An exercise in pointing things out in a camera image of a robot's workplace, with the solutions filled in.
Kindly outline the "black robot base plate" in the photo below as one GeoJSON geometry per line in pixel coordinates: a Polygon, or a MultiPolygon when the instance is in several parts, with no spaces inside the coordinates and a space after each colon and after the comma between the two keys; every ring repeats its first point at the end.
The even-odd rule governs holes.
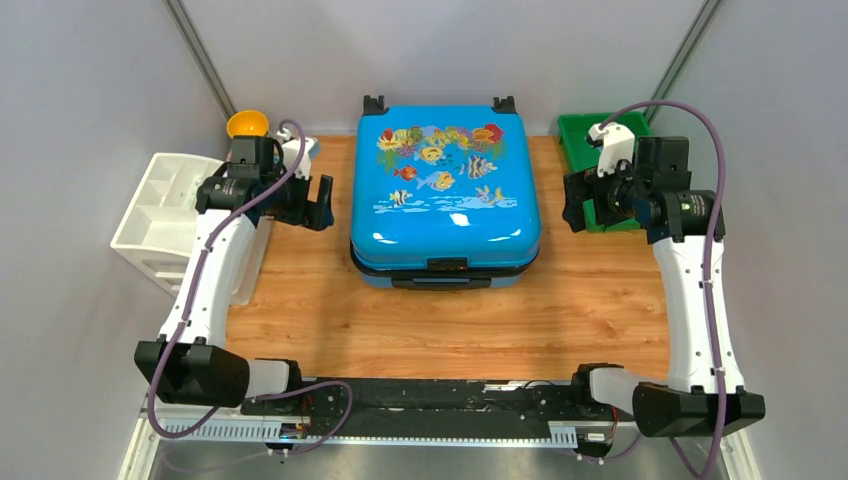
{"type": "Polygon", "coordinates": [[[568,381],[317,377],[286,399],[247,399],[243,415],[277,416],[313,442],[564,449],[601,457],[625,445],[631,415],[568,381]]]}

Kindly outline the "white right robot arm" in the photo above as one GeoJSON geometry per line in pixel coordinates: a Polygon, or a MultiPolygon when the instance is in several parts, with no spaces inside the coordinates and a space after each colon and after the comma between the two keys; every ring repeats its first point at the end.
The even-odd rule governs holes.
{"type": "Polygon", "coordinates": [[[665,379],[617,364],[582,364],[570,404],[585,419],[611,405],[631,415],[650,438],[706,438],[717,427],[730,434],[766,415],[765,399],[747,389],[730,340],[724,224],[708,230],[716,195],[692,189],[688,155],[685,137],[641,137],[631,157],[616,156],[612,172],[592,167],[563,178],[563,218],[573,232],[587,227],[586,202],[600,224],[633,219],[645,231],[661,272],[670,338],[665,379]]]}

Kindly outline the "blue fish-print suitcase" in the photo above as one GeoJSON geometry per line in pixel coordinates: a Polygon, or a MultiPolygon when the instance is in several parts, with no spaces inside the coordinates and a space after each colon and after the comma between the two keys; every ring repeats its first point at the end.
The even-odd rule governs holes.
{"type": "Polygon", "coordinates": [[[350,258],[377,288],[515,284],[541,249],[524,124],[512,97],[490,105],[389,105],[365,96],[350,258]]]}

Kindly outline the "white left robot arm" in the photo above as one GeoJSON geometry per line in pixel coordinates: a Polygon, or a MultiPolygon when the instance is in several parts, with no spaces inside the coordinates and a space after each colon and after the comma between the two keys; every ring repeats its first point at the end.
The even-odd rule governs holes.
{"type": "Polygon", "coordinates": [[[235,294],[252,295],[272,222],[332,225],[333,179],[322,176],[309,200],[314,137],[236,136],[232,146],[232,160],[196,189],[192,252],[175,304],[157,339],[137,344],[134,362],[163,403],[234,408],[267,395],[291,415],[306,398],[295,365],[227,350],[227,317],[235,294]]]}

